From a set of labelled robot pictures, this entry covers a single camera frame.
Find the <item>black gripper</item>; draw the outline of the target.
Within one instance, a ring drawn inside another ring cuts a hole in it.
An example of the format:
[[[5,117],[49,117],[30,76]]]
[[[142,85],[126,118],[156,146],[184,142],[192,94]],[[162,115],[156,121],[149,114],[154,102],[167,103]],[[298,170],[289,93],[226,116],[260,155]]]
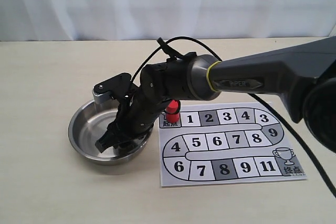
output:
[[[135,142],[131,140],[146,135],[169,103],[167,98],[153,101],[145,95],[141,87],[138,88],[132,104],[108,125],[107,134],[95,142],[95,147],[99,152],[104,152],[110,147],[114,147],[118,154],[132,152]]]

